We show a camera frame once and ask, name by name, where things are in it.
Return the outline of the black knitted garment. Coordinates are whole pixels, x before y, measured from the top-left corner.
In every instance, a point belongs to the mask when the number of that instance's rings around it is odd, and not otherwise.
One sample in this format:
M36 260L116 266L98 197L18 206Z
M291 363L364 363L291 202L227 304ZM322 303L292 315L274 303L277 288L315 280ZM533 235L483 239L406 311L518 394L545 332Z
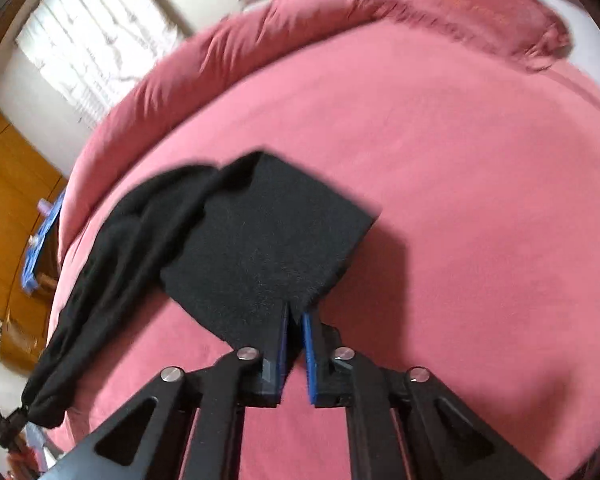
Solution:
M336 285L374 220L267 152L157 174L100 228L23 389L23 411L58 427L87 367L154 289L231 346L262 344L273 316L298 318Z

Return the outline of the pink bed sheet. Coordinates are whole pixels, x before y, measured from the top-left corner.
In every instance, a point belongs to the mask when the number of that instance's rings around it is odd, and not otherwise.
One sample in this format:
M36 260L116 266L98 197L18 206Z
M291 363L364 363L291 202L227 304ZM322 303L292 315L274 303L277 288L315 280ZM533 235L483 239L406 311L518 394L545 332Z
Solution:
M65 206L61 309L111 208L157 172L267 148L377 211L322 305L377 364L428 367L550 478L600 445L600 88L390 22L304 48L162 136L89 216Z

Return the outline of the wooden wardrobe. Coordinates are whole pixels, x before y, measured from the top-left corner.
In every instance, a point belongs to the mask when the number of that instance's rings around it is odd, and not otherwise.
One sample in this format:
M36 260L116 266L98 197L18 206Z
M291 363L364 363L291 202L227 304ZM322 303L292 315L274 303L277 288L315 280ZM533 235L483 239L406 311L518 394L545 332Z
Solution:
M54 252L45 249L42 287L26 292L26 250L44 220L38 202L53 202L66 184L0 111L0 361L21 373L32 370L46 344L58 278Z

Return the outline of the white window curtain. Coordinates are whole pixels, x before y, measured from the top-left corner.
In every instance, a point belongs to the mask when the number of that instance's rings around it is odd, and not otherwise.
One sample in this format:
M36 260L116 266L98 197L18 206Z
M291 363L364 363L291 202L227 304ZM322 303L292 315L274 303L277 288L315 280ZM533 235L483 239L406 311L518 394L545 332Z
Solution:
M16 45L95 127L183 40L155 0L40 0Z

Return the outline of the pink rolled duvet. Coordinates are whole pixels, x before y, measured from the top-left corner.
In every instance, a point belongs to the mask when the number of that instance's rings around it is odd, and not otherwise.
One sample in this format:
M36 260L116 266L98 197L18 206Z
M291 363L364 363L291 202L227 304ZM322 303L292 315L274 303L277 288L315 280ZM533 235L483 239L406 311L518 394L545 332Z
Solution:
M64 258L88 217L137 159L236 82L307 44L387 15L389 0L272 0L186 40L94 130L60 215Z

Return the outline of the pink pillow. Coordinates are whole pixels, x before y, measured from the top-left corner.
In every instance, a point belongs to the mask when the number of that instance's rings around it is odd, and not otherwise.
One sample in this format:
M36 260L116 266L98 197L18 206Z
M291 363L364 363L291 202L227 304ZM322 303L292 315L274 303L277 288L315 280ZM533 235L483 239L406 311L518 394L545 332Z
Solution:
M540 0L362 0L387 18L429 27L474 49L506 58L530 72L565 58L571 35Z

